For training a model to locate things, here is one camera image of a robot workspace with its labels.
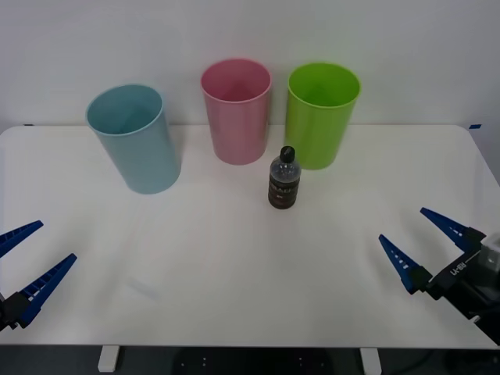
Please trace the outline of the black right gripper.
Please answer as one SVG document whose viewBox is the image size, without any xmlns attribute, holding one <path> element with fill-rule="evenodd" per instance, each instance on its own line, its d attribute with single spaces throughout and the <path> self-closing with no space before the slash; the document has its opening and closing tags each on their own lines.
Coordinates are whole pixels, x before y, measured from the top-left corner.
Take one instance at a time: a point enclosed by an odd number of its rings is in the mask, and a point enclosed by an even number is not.
<svg viewBox="0 0 500 375">
<path fill-rule="evenodd" d="M 422 291 L 436 301 L 440 298 L 446 299 L 467 319 L 478 316 L 481 310 L 489 306 L 488 287 L 482 284 L 477 262 L 486 235 L 430 209 L 422 208 L 420 212 L 464 254 L 432 278 L 423 266 L 413 261 L 381 234 L 379 242 L 403 286 L 411 295 Z"/>
</svg>

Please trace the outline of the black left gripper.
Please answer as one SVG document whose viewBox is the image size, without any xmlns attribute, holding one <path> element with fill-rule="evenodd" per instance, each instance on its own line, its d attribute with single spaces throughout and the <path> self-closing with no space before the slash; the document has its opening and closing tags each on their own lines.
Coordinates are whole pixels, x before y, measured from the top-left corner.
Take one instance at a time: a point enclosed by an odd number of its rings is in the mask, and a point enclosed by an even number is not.
<svg viewBox="0 0 500 375">
<path fill-rule="evenodd" d="M 37 220 L 1 234 L 0 257 L 2 258 L 20 242 L 43 226 L 44 224 L 40 220 Z M 13 293 L 7 299 L 2 299 L 0 331 L 3 331 L 7 327 L 10 327 L 12 330 L 18 326 L 22 328 L 28 327 L 76 260 L 77 256 L 75 254 L 69 254 L 65 259 L 41 277 L 28 284 L 25 288 Z"/>
</svg>

